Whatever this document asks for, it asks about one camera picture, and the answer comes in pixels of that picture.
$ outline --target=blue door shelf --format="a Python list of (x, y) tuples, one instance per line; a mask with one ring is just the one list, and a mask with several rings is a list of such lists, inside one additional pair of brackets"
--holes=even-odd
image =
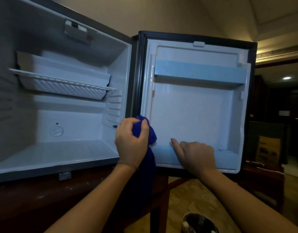
[(155, 75), (245, 84), (247, 69), (156, 60)]
[[(172, 147), (155, 145), (151, 149), (155, 156), (156, 163), (180, 165)], [(238, 168), (238, 154), (235, 154), (232, 151), (220, 150), (215, 150), (214, 154), (217, 168), (231, 170)]]

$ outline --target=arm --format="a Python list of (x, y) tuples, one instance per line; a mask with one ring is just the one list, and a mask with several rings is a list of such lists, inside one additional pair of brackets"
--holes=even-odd
[(134, 118), (124, 119), (117, 127), (115, 144), (120, 164), (117, 164), (112, 173), (91, 193), (46, 230), (46, 233), (98, 233), (103, 230), (124, 186), (147, 152), (147, 121), (142, 122), (139, 138), (132, 134), (133, 123), (138, 121)]
[(220, 173), (211, 146), (175, 139), (172, 144), (181, 164), (209, 188), (242, 232), (298, 233), (297, 226)]

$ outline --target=wire shelf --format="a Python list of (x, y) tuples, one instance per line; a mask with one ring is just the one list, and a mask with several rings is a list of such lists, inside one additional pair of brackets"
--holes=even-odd
[(23, 70), (9, 69), (19, 75), (23, 86), (29, 90), (51, 92), (69, 96), (78, 96), (101, 100), (106, 93), (113, 93), (116, 88), (100, 87), (73, 81), (51, 78), (46, 75), (31, 73)]

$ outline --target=open refrigerator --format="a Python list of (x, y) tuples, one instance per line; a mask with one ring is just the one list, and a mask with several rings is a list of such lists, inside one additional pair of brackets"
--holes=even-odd
[(257, 44), (140, 31), (130, 38), (51, 0), (0, 0), (0, 182), (115, 164), (116, 126), (146, 116), (157, 170), (170, 138), (240, 170)]

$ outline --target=hand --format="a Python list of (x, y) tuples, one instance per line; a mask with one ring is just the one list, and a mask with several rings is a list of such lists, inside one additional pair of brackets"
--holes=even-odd
[(139, 138), (132, 133), (136, 118), (126, 118), (117, 127), (115, 145), (119, 153), (119, 162), (138, 168), (148, 148), (149, 126), (147, 120), (142, 121)]
[(203, 179), (208, 173), (217, 171), (213, 147), (198, 142), (179, 144), (174, 138), (171, 142), (179, 162), (196, 177)]

